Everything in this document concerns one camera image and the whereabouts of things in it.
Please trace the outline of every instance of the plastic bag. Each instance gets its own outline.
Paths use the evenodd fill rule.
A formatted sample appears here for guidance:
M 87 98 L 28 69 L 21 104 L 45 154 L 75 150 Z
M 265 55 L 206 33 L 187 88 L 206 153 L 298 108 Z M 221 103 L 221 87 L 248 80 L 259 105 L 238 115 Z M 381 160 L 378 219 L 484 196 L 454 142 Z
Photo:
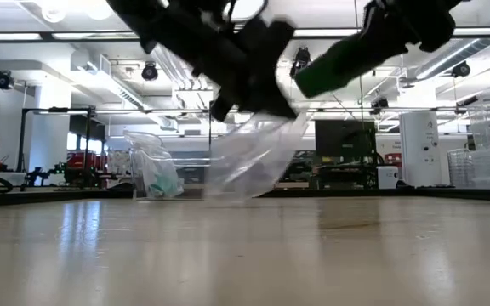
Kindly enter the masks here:
M 216 139 L 204 196 L 242 201 L 272 191 L 292 161 L 307 121 L 306 112 L 295 121 L 256 114 Z
M 124 138 L 131 144 L 132 176 L 138 197 L 171 198 L 183 193 L 173 159 L 159 137 L 124 131 Z

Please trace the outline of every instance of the window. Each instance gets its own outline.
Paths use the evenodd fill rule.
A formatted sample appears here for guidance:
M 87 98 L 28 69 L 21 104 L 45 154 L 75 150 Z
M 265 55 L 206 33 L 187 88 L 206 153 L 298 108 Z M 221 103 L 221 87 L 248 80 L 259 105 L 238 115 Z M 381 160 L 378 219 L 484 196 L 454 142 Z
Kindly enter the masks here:
M 69 132 L 67 134 L 67 149 L 68 150 L 77 149 L 77 135 L 75 133 Z
M 103 143 L 100 140 L 91 139 L 88 142 L 88 150 L 95 152 L 96 154 L 101 154 L 101 146 Z M 81 150 L 86 149 L 86 139 L 81 137 Z
M 101 154 L 102 142 L 99 140 L 90 140 L 88 143 L 88 150 L 95 152 L 95 154 Z
M 84 137 L 81 137 L 81 150 L 86 149 L 86 139 Z

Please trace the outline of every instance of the spotlight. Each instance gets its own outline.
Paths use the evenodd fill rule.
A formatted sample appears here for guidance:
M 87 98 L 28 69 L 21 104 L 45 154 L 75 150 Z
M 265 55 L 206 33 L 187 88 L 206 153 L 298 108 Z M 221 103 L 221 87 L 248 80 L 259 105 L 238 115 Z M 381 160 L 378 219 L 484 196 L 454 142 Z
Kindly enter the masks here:
M 10 71 L 0 71 L 0 89 L 10 90 L 14 87 L 14 79 Z
M 294 78 L 296 73 L 304 69 L 311 62 L 310 51 L 307 47 L 300 47 L 294 56 L 293 67 L 290 68 L 290 77 Z
M 454 66 L 454 68 L 451 70 L 452 77 L 467 77 L 470 75 L 470 73 L 471 69 L 465 61 Z
M 389 101 L 385 97 L 378 97 L 371 104 L 373 110 L 370 111 L 370 115 L 378 115 L 381 110 L 389 107 Z
M 155 62 L 146 62 L 141 76 L 145 81 L 156 80 L 158 78 L 157 64 Z

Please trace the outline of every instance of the white wall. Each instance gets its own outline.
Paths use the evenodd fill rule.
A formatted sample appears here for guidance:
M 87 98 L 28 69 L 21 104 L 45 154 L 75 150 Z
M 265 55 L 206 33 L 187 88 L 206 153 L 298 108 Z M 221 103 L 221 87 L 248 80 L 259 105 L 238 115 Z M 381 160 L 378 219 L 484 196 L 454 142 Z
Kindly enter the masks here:
M 5 164 L 16 168 L 20 140 L 20 118 L 25 95 L 16 90 L 0 90 L 0 159 L 9 156 Z M 26 107 L 35 99 L 26 95 Z
M 45 82 L 35 90 L 36 107 L 71 106 L 71 86 Z M 67 159 L 67 134 L 69 132 L 69 116 L 35 115 L 31 122 L 31 154 L 29 171 L 35 167 L 47 170 Z

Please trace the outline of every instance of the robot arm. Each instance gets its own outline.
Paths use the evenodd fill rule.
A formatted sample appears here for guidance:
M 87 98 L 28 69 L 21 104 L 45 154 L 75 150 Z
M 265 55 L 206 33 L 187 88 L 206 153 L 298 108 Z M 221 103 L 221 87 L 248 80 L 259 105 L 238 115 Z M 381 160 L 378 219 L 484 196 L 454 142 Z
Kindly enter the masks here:
M 295 81 L 307 98 L 345 87 L 350 81 L 408 52 L 417 44 L 434 52 L 451 39 L 455 22 L 449 10 L 460 0 L 373 0 L 364 9 L 362 30 L 335 43 L 301 70 Z
M 160 43 L 220 85 L 212 103 L 213 117 L 223 121 L 233 107 L 295 118 L 276 84 L 276 64 L 292 39 L 294 27 L 284 20 L 267 25 L 259 16 L 234 31 L 222 13 L 236 0 L 107 0 L 140 37 L 150 53 Z M 465 0 L 372 0 L 365 8 L 360 32 L 335 43 L 305 68 L 295 69 L 295 81 L 310 98 L 346 86 L 354 78 L 420 44 L 433 52 L 452 36 L 449 10 Z M 204 13 L 211 15 L 205 22 Z
M 240 31 L 222 11 L 230 0 L 108 0 L 109 5 L 140 37 L 148 54 L 162 44 L 193 68 L 220 85 L 212 105 L 213 116 L 224 120 L 233 105 L 240 111 L 267 111 L 295 118 L 276 84 L 277 61 L 294 34 L 284 20 L 267 25 L 260 17 L 249 20 Z M 204 22 L 202 12 L 214 16 Z

